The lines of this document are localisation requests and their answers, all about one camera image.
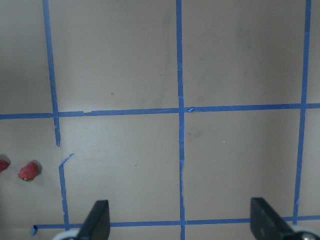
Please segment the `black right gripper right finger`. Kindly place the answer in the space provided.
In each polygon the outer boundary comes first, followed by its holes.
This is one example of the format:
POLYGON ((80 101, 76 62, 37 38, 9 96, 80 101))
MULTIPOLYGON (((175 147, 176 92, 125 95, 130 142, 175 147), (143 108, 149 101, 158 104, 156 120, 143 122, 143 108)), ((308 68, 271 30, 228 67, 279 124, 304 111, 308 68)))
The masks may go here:
POLYGON ((256 240, 299 240, 300 234, 262 197, 250 199, 250 230, 256 240))

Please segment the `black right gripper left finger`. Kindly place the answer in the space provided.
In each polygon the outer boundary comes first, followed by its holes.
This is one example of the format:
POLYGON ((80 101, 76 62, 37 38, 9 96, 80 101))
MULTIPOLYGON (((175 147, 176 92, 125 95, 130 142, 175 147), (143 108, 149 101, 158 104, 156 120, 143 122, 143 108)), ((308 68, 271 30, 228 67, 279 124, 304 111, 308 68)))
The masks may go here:
POLYGON ((110 210, 108 200, 97 200, 82 227, 78 240, 107 240, 110 235, 110 210))

